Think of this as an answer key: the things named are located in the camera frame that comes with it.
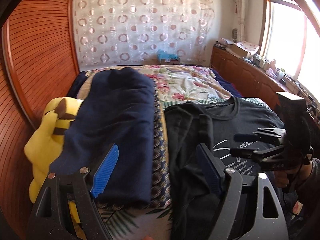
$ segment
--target wooden cabinet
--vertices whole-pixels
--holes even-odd
[[[244,97],[260,98],[271,109],[275,109],[276,104],[279,104],[276,92],[289,91],[263,70],[225,50],[213,47],[211,64],[225,80],[233,83]]]

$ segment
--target pikachu plush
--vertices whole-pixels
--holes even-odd
[[[33,181],[29,187],[32,203],[36,201],[46,179],[50,164],[60,156],[64,143],[64,132],[76,118],[83,100],[55,98],[46,106],[39,128],[24,147],[24,153],[32,163]],[[74,202],[69,203],[73,218],[79,221]]]

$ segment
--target cardboard box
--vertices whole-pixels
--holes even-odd
[[[232,50],[232,52],[234,52],[235,54],[239,55],[240,57],[249,58],[251,56],[250,52],[240,48],[236,44],[232,44],[230,46],[230,49]]]
[[[225,38],[219,38],[218,42],[221,43],[222,45],[225,45],[226,47],[235,44],[233,41],[225,39]]]
[[[230,49],[240,57],[250,58],[253,54],[255,54],[259,46],[249,43],[247,41],[238,42],[236,44],[232,44]]]

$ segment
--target navy blanket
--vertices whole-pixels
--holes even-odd
[[[219,84],[227,91],[229,91],[231,93],[231,95],[233,95],[234,97],[237,98],[241,98],[243,97],[240,92],[238,90],[236,90],[236,88],[233,86],[232,83],[226,81],[225,79],[223,79],[220,75],[219,72],[216,71],[215,69],[211,68],[211,70],[214,72],[214,74],[216,75],[215,80],[219,82]]]
[[[97,73],[88,97],[65,132],[63,151],[50,172],[71,174],[89,165],[110,143],[119,160],[101,203],[141,208],[149,204],[153,160],[153,81],[133,70]]]

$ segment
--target curtain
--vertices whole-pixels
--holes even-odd
[[[236,0],[238,18],[237,41],[246,40],[245,17],[248,11],[248,3],[249,0]]]
[[[81,69],[154,64],[159,49],[202,63],[212,0],[74,0]]]

